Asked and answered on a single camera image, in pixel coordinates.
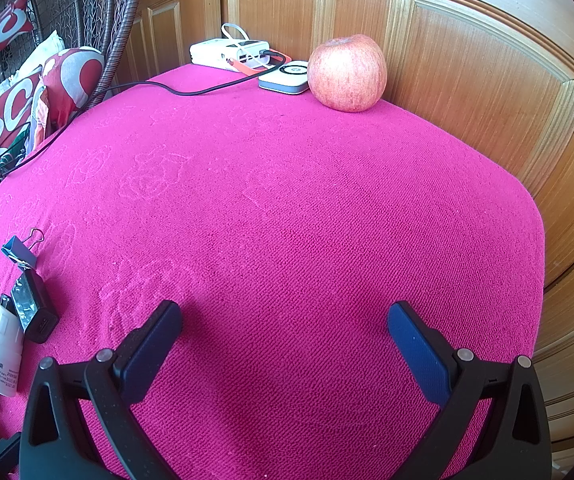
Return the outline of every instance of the blue gripper pad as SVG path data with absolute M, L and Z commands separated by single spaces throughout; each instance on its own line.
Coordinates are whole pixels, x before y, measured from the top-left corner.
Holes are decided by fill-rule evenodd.
M 120 396 L 127 404 L 136 404 L 145 398 L 182 329 L 180 307 L 172 301 L 165 301 L 142 328 L 132 331 L 118 347 L 118 352 L 131 353 L 118 371 L 122 385 Z
M 447 368 L 398 303 L 389 308 L 387 328 L 425 398 L 442 408 L 451 393 Z

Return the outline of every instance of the pink towel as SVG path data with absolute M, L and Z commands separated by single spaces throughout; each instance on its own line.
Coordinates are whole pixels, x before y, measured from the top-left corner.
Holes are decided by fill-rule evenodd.
M 184 66 L 157 80 L 191 90 L 236 77 Z M 131 89 L 0 185 L 0 247 L 32 227 L 62 318 L 45 345 L 25 342 L 0 435 L 21 428 L 42 357 L 115 348 L 170 299 L 185 328 L 133 411 L 184 480 L 389 478 L 436 413 L 387 334 L 396 300 L 484 359 L 510 362 L 536 340 L 534 202 L 384 101 L 344 114 L 255 81 L 193 98 Z M 0 293 L 18 275 L 0 251 Z

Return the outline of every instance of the black binder clip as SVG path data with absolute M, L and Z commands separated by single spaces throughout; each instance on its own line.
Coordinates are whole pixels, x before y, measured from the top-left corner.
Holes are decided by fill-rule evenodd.
M 33 236 L 33 232 L 38 231 L 42 238 L 34 241 L 29 247 L 24 243 Z M 14 264 L 17 264 L 22 270 L 36 268 L 36 255 L 32 253 L 32 248 L 35 244 L 39 244 L 45 240 L 45 233 L 37 227 L 34 227 L 24 240 L 20 240 L 17 236 L 12 236 L 11 239 L 3 245 L 2 251 Z
M 42 238 L 34 240 L 27 247 L 24 243 L 32 238 L 36 231 Z M 35 343 L 44 343 L 60 320 L 42 278 L 35 271 L 37 259 L 31 249 L 44 240 L 45 234 L 34 227 L 24 240 L 13 236 L 2 249 L 3 254 L 22 270 L 20 278 L 11 290 L 11 296 L 24 336 Z

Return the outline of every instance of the apple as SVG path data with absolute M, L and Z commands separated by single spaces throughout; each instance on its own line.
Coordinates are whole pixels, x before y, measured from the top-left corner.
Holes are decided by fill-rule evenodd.
M 314 97 L 342 112 L 362 112 L 376 104 L 387 84 L 381 47 L 364 34 L 318 45 L 307 65 Z

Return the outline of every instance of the orange strap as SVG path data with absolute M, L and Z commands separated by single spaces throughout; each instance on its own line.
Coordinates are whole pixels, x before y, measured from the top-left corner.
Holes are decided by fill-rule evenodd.
M 285 56 L 285 63 L 289 63 L 291 61 L 291 57 L 287 56 L 286 54 L 283 54 L 282 52 L 279 52 L 279 54 L 282 54 L 283 56 Z M 273 57 L 275 59 L 280 59 L 280 57 L 278 57 L 278 56 L 270 56 L 270 57 Z M 238 72 L 242 72 L 245 75 L 256 75 L 260 72 L 264 72 L 265 70 L 268 70 L 265 67 L 251 68 L 250 66 L 247 66 L 246 64 L 241 63 L 237 59 L 227 59 L 227 62 L 232 67 L 234 67 L 236 70 L 238 70 Z

